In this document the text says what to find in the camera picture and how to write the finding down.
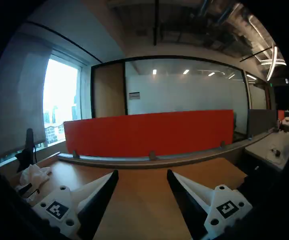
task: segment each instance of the desk divider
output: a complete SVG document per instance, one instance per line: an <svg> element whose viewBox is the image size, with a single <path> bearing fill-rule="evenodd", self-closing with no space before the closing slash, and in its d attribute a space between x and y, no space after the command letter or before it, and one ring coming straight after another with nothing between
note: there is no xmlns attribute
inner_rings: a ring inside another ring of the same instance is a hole
<svg viewBox="0 0 289 240"><path fill-rule="evenodd" d="M165 112L64 123L69 153L100 157L173 155L233 140L233 110Z"/></svg>

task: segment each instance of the white desk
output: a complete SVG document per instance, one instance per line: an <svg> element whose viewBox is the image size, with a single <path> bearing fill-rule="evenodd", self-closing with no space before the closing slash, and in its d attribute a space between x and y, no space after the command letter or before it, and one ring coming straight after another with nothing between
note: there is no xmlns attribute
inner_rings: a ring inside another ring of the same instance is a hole
<svg viewBox="0 0 289 240"><path fill-rule="evenodd" d="M271 149L281 152L276 157ZM289 158L289 132L275 132L245 148L246 153L281 171Z"/></svg>

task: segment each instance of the window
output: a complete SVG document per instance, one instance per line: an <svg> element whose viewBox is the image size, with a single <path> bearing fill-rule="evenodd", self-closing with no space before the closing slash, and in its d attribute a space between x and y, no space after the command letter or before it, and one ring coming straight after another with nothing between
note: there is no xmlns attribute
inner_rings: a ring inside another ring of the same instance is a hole
<svg viewBox="0 0 289 240"><path fill-rule="evenodd" d="M65 140L64 121L81 119L77 108L80 67L51 55L43 88L43 119L47 145Z"/></svg>

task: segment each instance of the sign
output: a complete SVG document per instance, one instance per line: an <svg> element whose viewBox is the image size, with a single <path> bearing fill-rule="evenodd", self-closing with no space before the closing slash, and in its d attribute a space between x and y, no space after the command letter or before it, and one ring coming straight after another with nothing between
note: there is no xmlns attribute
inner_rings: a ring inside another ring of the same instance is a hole
<svg viewBox="0 0 289 240"><path fill-rule="evenodd" d="M140 92L130 92L129 100L140 99Z"/></svg>

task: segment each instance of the gray cubicle partition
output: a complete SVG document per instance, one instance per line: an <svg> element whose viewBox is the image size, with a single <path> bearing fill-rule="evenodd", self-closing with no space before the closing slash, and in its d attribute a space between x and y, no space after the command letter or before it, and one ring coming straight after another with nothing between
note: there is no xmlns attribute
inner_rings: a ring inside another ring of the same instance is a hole
<svg viewBox="0 0 289 240"><path fill-rule="evenodd" d="M249 109L248 136L255 136L277 125L277 110Z"/></svg>

